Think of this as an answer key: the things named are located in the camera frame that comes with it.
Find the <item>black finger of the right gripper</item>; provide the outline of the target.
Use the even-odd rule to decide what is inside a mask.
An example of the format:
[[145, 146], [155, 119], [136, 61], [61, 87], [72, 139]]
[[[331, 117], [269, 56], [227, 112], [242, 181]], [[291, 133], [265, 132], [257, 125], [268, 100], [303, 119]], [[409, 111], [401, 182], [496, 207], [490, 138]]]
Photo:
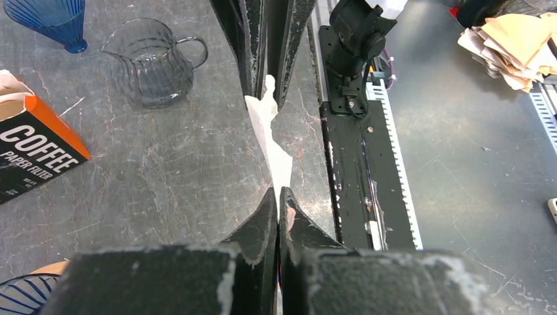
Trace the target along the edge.
[[267, 71], [275, 78], [274, 98], [284, 106], [301, 37], [316, 0], [267, 2]]
[[211, 0], [210, 3], [236, 58], [243, 94], [260, 98], [265, 76], [267, 2]]

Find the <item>white paper coffee filter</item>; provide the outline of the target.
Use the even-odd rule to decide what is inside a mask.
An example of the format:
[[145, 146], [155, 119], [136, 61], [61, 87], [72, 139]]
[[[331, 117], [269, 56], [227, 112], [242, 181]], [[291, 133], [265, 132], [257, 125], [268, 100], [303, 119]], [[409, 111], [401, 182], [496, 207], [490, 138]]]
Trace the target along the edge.
[[290, 186], [293, 158], [273, 139], [271, 125], [278, 114], [278, 105], [273, 96], [275, 78], [266, 75], [264, 84], [266, 91], [261, 99], [248, 95], [244, 99], [258, 144], [271, 174], [276, 204], [280, 207], [280, 191], [282, 187]]

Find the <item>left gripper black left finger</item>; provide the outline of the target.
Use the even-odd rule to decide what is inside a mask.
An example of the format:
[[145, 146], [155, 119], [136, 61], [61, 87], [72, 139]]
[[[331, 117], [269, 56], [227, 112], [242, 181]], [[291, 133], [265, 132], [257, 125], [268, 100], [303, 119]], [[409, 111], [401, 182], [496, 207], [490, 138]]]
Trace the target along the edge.
[[224, 240], [75, 256], [43, 314], [275, 314], [273, 189]]

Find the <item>orange coffee filter box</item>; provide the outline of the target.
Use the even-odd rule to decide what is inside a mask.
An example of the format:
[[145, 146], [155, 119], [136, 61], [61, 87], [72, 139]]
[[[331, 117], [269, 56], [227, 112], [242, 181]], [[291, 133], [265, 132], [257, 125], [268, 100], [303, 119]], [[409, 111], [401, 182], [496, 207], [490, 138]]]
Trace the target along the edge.
[[80, 137], [27, 85], [1, 70], [1, 203], [89, 161]]

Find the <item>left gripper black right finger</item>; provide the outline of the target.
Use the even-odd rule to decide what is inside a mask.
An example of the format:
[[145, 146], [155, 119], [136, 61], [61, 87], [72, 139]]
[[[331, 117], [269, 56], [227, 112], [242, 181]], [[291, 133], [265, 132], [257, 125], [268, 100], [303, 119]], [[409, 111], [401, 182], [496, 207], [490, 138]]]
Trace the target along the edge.
[[450, 251], [349, 249], [280, 192], [285, 314], [494, 314], [483, 277]]

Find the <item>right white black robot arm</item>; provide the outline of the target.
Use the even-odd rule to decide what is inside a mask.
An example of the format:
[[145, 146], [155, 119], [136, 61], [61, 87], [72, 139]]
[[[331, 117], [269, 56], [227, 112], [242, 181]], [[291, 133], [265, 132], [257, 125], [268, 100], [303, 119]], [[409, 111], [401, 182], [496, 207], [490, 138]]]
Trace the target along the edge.
[[[261, 96], [264, 71], [275, 79], [274, 99], [284, 106], [303, 29], [315, 1], [212, 1], [212, 9], [233, 50], [242, 92]], [[324, 92], [342, 115], [368, 114], [364, 87], [372, 60], [386, 44], [405, 1], [339, 1], [330, 13], [322, 49]]]

